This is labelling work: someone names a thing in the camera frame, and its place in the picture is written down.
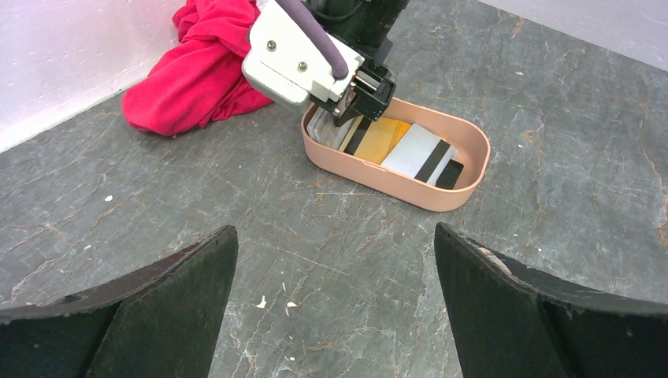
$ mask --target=white crumb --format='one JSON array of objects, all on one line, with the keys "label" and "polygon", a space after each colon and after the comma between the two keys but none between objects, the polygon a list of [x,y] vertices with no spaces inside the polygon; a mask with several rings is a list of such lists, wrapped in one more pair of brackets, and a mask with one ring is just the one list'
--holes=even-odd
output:
[{"label": "white crumb", "polygon": [[255,307],[257,307],[259,309],[264,309],[266,305],[267,305],[267,301],[265,300],[265,296],[263,295],[262,300],[260,301],[260,304],[255,305]]}]

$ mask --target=black robot component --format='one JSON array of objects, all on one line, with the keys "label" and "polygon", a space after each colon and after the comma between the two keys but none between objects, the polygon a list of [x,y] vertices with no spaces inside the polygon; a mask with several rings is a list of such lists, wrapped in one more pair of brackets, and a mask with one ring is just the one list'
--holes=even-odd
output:
[{"label": "black robot component", "polygon": [[336,124],[364,116],[378,120],[395,92],[391,70],[384,65],[392,48],[388,33],[409,0],[306,0],[318,23],[334,38],[365,58],[343,101],[312,101],[333,113]]}]

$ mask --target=card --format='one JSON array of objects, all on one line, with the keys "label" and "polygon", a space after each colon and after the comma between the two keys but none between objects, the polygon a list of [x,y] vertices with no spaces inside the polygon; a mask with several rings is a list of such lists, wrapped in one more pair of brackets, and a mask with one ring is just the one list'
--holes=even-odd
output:
[{"label": "card", "polygon": [[457,150],[426,128],[412,124],[380,166],[436,185],[447,163],[457,157]]},{"label": "card", "polygon": [[334,116],[326,110],[318,108],[306,126],[306,131],[316,142],[338,150],[353,122],[354,119],[336,127]]}]

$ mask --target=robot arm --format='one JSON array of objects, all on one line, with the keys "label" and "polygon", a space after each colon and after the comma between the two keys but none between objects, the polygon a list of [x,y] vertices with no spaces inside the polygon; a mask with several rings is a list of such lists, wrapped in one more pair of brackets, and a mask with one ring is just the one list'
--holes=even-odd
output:
[{"label": "robot arm", "polygon": [[408,0],[270,0],[249,32],[249,83],[298,112],[313,102],[341,125],[378,120],[395,90],[387,33]]}]

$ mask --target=marble floor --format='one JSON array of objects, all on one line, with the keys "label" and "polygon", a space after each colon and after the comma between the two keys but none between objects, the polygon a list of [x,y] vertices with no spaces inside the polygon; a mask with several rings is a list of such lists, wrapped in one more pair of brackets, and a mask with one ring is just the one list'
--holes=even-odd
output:
[{"label": "marble floor", "polygon": [[490,139],[461,209],[318,169],[279,106],[166,139],[130,129],[113,98],[0,154],[0,306],[231,224],[239,264],[211,376],[461,376],[439,221],[567,280],[668,302],[668,72],[474,0],[413,0],[391,38],[396,95]]}]

